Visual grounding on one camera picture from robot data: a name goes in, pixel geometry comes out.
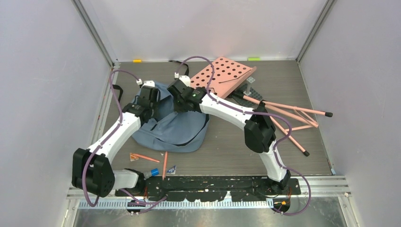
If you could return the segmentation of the blue fabric backpack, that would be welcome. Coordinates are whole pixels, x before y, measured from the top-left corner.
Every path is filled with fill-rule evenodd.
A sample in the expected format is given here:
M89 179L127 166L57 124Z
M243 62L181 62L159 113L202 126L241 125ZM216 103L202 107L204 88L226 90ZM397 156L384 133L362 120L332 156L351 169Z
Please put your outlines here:
M167 91L167 84L155 81L155 87L159 89L156 116L131 137L141 146L157 151L188 153L198 150L204 141L210 116L175 112L173 95Z

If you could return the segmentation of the orange pencil short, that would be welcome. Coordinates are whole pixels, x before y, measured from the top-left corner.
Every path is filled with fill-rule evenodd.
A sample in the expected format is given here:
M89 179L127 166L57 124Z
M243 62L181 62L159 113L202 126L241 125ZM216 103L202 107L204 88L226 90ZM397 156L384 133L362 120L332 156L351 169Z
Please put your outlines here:
M147 157L147 156L144 156L144 155L135 154L135 153L133 153L133 155L136 156L136 157L139 157L139 158L143 158L143 159L149 160L149 161L153 161L153 162L156 162L156 163L160 163L159 160L156 160L156 159L154 159L154 158L150 158L150 157Z

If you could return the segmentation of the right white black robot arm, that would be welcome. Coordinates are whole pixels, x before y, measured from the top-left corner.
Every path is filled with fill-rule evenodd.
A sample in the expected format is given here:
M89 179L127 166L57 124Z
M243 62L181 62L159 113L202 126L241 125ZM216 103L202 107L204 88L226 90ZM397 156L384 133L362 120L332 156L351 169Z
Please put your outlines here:
M199 112L223 119L244 132L245 145L258 153L266 170L270 189L282 194L289 187L290 171L280 157L272 114L263 104L256 109L236 105L224 100L202 87L192 88L180 79L167 87L173 96L174 110L177 112Z

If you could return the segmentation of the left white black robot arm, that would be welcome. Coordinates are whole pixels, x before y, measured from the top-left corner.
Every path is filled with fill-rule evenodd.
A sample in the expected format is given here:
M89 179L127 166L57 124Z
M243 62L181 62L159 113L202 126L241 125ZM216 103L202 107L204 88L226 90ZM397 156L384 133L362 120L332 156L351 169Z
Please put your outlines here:
M159 101L159 89L143 85L136 102L122 109L119 119L98 141L74 152L71 183L83 190L87 201L90 194L104 198L112 190L127 189L134 196L144 192L142 173L113 170L112 161L132 134L154 117Z

